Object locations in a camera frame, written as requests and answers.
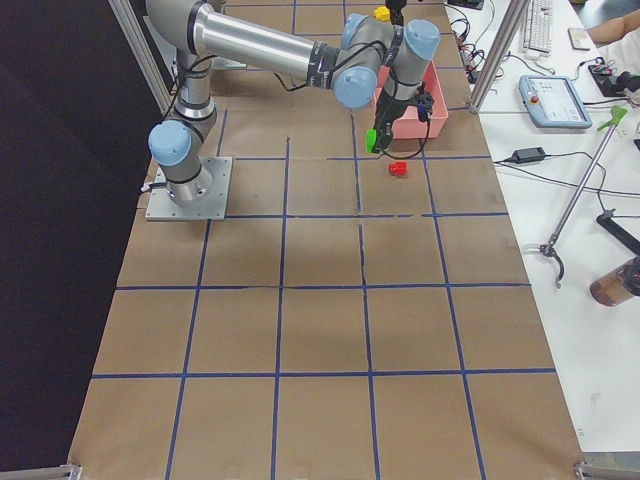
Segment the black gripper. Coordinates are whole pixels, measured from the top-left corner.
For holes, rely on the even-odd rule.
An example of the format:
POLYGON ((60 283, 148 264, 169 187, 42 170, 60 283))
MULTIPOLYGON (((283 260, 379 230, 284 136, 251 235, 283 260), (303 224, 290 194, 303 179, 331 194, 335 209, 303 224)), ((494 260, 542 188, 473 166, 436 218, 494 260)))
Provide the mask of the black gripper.
POLYGON ((430 132, 433 96, 421 84, 406 100, 380 90, 376 102, 374 129, 377 131, 377 153, 383 153, 393 138, 424 138, 430 132))

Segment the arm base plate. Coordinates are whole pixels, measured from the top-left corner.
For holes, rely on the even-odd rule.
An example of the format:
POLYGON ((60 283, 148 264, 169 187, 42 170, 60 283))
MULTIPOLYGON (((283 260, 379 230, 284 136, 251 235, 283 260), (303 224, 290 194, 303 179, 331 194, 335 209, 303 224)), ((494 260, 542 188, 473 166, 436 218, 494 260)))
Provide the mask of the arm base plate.
POLYGON ((149 191, 145 218, 148 221, 221 221, 226 217, 232 157, 201 157, 201 171, 194 180, 169 182, 161 168, 149 191))

